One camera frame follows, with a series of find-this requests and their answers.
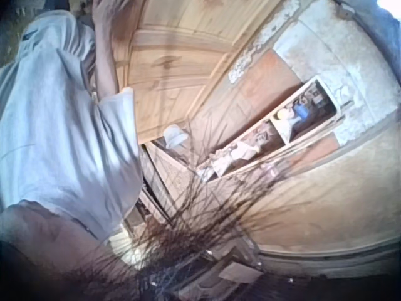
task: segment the door panel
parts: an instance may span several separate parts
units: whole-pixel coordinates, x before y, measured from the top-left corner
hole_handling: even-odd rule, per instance
[[[141,0],[127,10],[115,59],[120,87],[135,90],[140,143],[196,114],[278,2]]]

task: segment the man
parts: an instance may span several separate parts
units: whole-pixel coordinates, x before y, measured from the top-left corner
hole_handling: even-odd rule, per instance
[[[0,70],[0,264],[31,263],[23,274],[36,293],[34,267],[56,277],[113,258],[104,242],[142,187],[133,91],[118,92],[111,45],[128,2],[95,0],[95,31],[67,11],[39,15]]]

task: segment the shelf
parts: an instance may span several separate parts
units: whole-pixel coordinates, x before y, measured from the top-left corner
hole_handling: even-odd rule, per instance
[[[280,120],[277,114],[284,108],[288,109],[289,114],[284,114],[284,117],[281,114],[280,117],[288,116],[288,119]],[[314,77],[229,145],[211,155],[211,158],[199,165],[197,170],[209,169],[210,172],[215,170],[218,177],[226,177],[249,169],[248,167],[255,166],[255,162],[273,159],[274,156],[298,145],[340,116],[341,110],[333,95],[319,77]],[[215,175],[207,181],[217,179]]]

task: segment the gray t-shirt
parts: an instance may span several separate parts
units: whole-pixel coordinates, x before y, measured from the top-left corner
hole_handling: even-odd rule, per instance
[[[41,15],[0,70],[0,200],[36,201],[99,240],[142,187],[133,91],[95,103],[95,34],[67,12]]]

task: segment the wooden shelf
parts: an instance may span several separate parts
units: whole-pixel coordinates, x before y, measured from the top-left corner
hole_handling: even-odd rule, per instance
[[[318,101],[312,105],[310,98],[313,97],[314,101],[316,99]],[[306,107],[306,116],[302,118],[302,116],[295,115],[289,120],[278,119],[277,113],[281,109],[289,107],[292,109],[295,102],[306,101],[306,99],[308,99],[307,102],[310,105]],[[249,160],[241,159],[239,162],[232,160],[231,165],[224,173],[220,172],[220,177],[216,178],[215,175],[210,177],[207,182],[218,181],[220,178],[244,172],[262,161],[274,161],[277,157],[291,152],[291,148],[301,145],[304,141],[311,141],[314,135],[325,132],[325,127],[334,127],[340,117],[341,109],[335,102],[333,95],[321,79],[316,76],[238,138],[217,151],[217,155],[211,155],[211,158],[197,167],[197,171],[212,168],[212,163],[219,157],[227,158],[230,156],[232,151],[237,148],[238,142],[244,142],[251,147],[259,147],[260,145],[255,145],[255,142],[259,142],[259,135],[264,135],[265,139],[268,139],[268,143],[260,147],[259,153],[251,156]]]

